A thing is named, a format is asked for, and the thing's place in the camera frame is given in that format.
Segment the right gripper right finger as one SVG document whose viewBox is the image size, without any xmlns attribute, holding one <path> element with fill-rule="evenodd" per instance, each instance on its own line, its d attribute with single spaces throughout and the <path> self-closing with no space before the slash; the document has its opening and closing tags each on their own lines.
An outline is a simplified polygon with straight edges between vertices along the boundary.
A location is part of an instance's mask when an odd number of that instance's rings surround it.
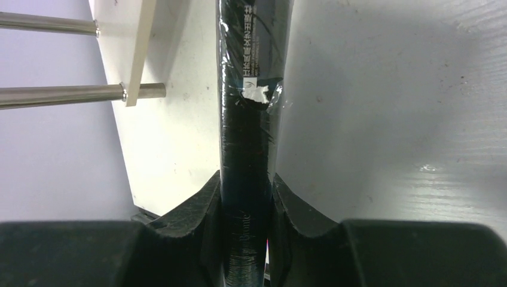
<svg viewBox="0 0 507 287">
<path fill-rule="evenodd" d="M 506 244 L 479 224 L 335 222 L 276 176 L 272 286 L 505 286 Z"/>
</svg>

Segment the dark blue paperback book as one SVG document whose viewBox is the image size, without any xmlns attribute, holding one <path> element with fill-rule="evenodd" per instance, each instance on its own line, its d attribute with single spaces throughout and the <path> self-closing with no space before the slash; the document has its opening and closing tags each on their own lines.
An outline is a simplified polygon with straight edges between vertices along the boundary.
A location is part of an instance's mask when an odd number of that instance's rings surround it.
<svg viewBox="0 0 507 287">
<path fill-rule="evenodd" d="M 264 284 L 293 5 L 216 3 L 226 286 Z"/>
</svg>

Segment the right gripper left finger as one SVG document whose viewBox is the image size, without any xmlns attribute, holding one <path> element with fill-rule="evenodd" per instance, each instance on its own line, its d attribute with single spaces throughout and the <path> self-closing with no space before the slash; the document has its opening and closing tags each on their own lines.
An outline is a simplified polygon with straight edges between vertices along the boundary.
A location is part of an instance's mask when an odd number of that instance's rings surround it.
<svg viewBox="0 0 507 287">
<path fill-rule="evenodd" d="M 151 221 L 1 224 L 2 286 L 223 286 L 219 174 Z"/>
</svg>

